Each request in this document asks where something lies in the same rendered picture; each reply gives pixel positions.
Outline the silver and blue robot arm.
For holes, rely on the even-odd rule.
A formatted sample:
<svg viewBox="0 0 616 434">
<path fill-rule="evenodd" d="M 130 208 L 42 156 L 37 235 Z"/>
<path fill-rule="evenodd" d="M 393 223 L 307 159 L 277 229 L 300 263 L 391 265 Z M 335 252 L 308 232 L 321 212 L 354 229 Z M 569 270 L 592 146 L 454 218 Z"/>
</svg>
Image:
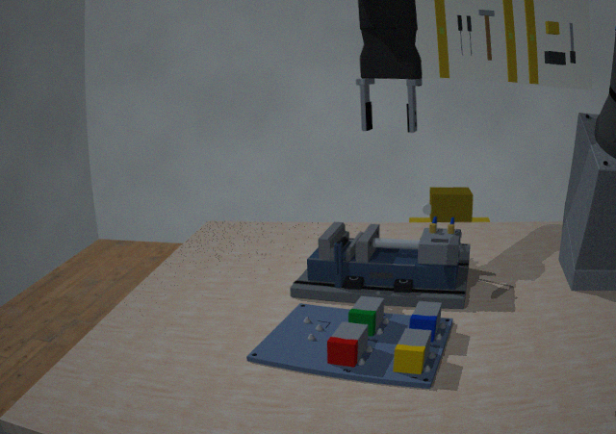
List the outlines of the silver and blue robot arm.
<svg viewBox="0 0 616 434">
<path fill-rule="evenodd" d="M 616 159 L 616 34 L 609 95 L 597 117 L 594 135 L 598 145 Z"/>
</svg>

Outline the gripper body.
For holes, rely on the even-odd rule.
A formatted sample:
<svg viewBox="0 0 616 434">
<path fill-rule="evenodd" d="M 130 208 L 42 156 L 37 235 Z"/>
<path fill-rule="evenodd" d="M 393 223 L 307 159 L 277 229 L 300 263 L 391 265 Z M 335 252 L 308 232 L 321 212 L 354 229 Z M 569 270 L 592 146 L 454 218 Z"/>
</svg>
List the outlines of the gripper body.
<svg viewBox="0 0 616 434">
<path fill-rule="evenodd" d="M 415 0 L 358 0 L 361 78 L 422 79 Z"/>
</svg>

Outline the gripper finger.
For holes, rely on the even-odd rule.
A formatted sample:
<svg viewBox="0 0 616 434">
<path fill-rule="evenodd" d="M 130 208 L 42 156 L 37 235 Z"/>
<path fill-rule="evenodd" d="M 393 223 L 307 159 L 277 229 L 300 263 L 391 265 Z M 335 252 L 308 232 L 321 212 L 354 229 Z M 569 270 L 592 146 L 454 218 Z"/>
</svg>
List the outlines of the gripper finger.
<svg viewBox="0 0 616 434">
<path fill-rule="evenodd" d="M 421 86 L 422 79 L 406 79 L 408 89 L 408 104 L 407 104 L 407 127 L 408 133 L 417 131 L 417 105 L 416 105 L 416 87 Z"/>
<path fill-rule="evenodd" d="M 369 131 L 372 129 L 372 102 L 370 102 L 369 86 L 371 84 L 375 84 L 374 79 L 356 79 L 356 85 L 360 85 L 362 131 Z"/>
</svg>

